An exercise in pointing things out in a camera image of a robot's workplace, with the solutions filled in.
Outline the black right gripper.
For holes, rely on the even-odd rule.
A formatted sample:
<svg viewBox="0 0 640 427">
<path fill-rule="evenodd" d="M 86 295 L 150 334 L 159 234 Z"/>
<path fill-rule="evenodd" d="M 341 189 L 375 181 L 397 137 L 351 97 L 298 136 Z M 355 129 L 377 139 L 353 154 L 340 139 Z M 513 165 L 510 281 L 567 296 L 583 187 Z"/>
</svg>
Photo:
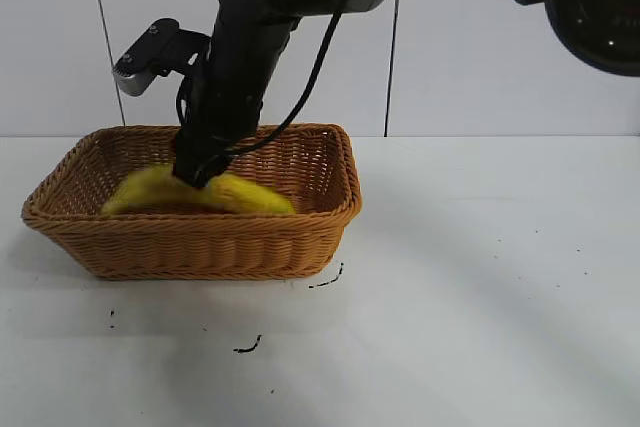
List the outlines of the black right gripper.
<svg viewBox="0 0 640 427">
<path fill-rule="evenodd" d="M 217 77 L 203 54 L 173 62 L 182 75 L 176 94 L 180 123 L 173 139 L 172 175 L 202 189 L 223 174 L 239 154 L 238 144 L 256 133 L 265 92 L 280 61 L 278 54 L 242 62 L 228 77 Z M 200 168 L 198 160 L 208 160 Z"/>
</svg>

